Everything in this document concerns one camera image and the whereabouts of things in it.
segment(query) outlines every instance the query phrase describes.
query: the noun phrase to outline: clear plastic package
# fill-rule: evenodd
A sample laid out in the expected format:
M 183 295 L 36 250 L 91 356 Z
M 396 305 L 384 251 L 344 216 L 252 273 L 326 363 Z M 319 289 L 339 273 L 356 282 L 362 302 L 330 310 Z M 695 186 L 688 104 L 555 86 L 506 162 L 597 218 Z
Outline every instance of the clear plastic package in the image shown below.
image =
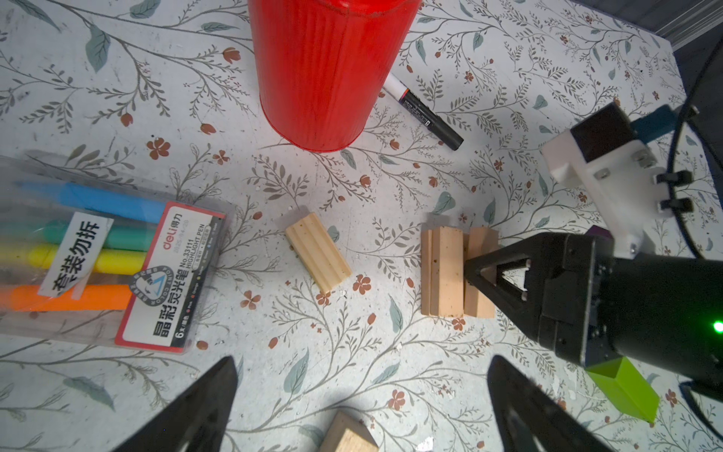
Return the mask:
M 173 353 L 191 344 L 233 206 L 11 158 L 0 158 L 0 189 L 0 333 Z

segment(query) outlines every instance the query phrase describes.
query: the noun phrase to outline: light wood block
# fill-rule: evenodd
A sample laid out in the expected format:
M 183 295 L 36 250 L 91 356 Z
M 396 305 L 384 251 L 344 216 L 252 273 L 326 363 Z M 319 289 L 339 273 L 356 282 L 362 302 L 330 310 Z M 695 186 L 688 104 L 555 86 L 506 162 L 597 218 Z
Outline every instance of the light wood block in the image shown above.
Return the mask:
M 432 232 L 430 315 L 464 315 L 464 234 L 442 227 Z
M 316 213 L 286 228 L 286 237 L 323 294 L 351 276 L 349 264 Z
M 378 452 L 372 434 L 349 415 L 336 412 L 319 452 Z
M 422 231 L 422 315 L 429 315 L 429 295 L 432 289 L 432 231 Z
M 479 257 L 497 250 L 499 248 L 497 244 L 499 237 L 499 233 L 494 229 L 471 228 L 469 231 L 469 243 L 465 248 L 464 260 Z M 482 272 L 482 276 L 489 282 L 494 283 L 497 279 L 497 269 L 488 268 Z M 464 286 L 465 315 L 483 319 L 495 318 L 495 304 L 467 281 L 464 282 Z

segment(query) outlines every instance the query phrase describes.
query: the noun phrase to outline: floral pattern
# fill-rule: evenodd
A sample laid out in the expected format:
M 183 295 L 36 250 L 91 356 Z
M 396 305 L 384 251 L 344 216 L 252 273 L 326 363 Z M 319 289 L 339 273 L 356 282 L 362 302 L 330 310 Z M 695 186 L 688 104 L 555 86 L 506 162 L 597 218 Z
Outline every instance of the floral pattern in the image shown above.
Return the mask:
M 679 106 L 685 91 L 665 40 L 565 0 L 425 0 L 393 72 L 464 144 L 451 151 L 380 93 L 354 143 L 313 154 L 265 120 L 244 0 L 11 0 L 0 13 L 4 154 L 236 206 L 186 354 L 61 341 L 74 328 L 102 331 L 117 312 L 70 318 L 49 340 L 4 337 L 0 448 L 107 450 L 228 354 L 239 374 L 230 452 L 313 451 L 339 409 L 384 451 L 429 436 L 436 451 L 498 451 L 485 395 L 494 354 L 611 449 L 723 447 L 678 400 L 682 378 L 636 363 L 661 396 L 649 425 L 620 414 L 585 372 L 501 313 L 421 316 L 414 283 L 430 218 L 494 227 L 503 245 L 602 225 L 586 191 L 557 184 L 539 150 L 610 102 L 632 119 Z M 660 162 L 669 146 L 669 135 L 651 143 Z M 677 166 L 693 172 L 679 188 L 695 204 L 691 234 L 721 259 L 720 201 L 689 130 Z M 358 275 L 330 293 L 277 226 L 301 206 L 319 214 Z M 658 253 L 689 255 L 674 221 L 648 234 Z M 703 410 L 712 417 L 720 405 Z

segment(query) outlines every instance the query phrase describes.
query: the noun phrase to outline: red can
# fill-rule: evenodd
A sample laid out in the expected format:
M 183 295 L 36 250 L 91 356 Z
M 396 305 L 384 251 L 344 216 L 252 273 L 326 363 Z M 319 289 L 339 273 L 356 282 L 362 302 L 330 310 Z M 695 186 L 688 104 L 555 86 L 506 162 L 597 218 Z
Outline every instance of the red can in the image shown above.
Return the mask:
M 261 107 L 296 146 L 362 133 L 422 0 L 249 0 Z

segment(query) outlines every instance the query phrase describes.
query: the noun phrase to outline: deli logo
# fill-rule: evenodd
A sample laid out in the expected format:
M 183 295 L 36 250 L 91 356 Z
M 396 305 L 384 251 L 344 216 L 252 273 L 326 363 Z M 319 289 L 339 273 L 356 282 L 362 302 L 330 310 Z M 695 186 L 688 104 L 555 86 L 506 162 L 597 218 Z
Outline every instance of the deli logo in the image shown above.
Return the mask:
M 161 306 L 171 293 L 174 271 L 166 265 L 147 268 L 133 275 L 131 292 L 151 307 Z
M 180 213 L 177 213 L 174 215 L 174 219 L 171 220 L 171 227 L 168 228 L 166 231 L 166 237 L 163 238 L 163 249 L 164 250 L 170 250 L 173 248 L 173 241 L 176 239 L 176 233 L 178 232 L 179 224 L 181 224 L 181 219 L 183 218 L 183 215 Z

